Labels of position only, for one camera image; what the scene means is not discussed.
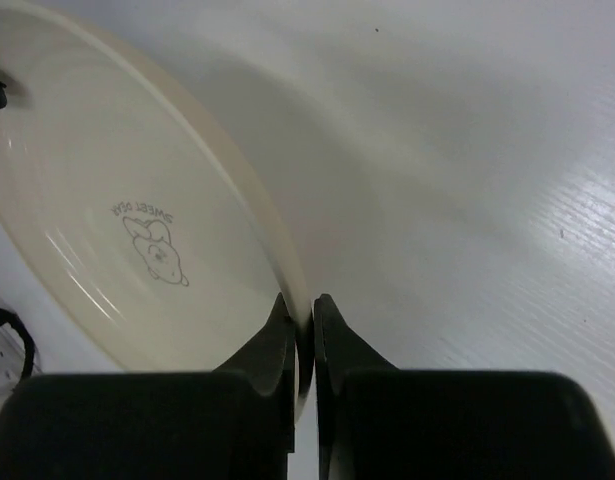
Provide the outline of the cream bear plate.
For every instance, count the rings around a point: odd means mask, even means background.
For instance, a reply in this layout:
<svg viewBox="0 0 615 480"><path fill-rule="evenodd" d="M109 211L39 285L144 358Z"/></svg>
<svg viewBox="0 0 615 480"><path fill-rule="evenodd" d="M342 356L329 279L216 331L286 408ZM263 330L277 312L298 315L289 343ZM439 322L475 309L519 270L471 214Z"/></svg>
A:
<svg viewBox="0 0 615 480"><path fill-rule="evenodd" d="M311 299L255 170L142 52L0 1L0 298L45 373L203 371Z"/></svg>

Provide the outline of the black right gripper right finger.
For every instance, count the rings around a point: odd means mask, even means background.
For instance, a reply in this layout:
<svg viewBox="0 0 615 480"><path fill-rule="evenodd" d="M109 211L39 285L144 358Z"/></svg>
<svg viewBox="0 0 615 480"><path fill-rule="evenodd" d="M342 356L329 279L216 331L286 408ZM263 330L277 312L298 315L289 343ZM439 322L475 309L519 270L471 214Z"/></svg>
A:
<svg viewBox="0 0 615 480"><path fill-rule="evenodd" d="M605 431L587 393L551 372L395 367L314 306L323 479L601 479Z"/></svg>

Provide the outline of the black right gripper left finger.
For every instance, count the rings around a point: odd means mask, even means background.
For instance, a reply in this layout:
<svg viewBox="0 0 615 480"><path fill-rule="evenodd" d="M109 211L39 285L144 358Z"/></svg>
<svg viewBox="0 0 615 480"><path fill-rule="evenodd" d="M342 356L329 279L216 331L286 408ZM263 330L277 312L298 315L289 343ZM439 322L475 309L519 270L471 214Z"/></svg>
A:
<svg viewBox="0 0 615 480"><path fill-rule="evenodd" d="M0 412L0 479L283 479L295 328L282 298L212 371L40 375Z"/></svg>

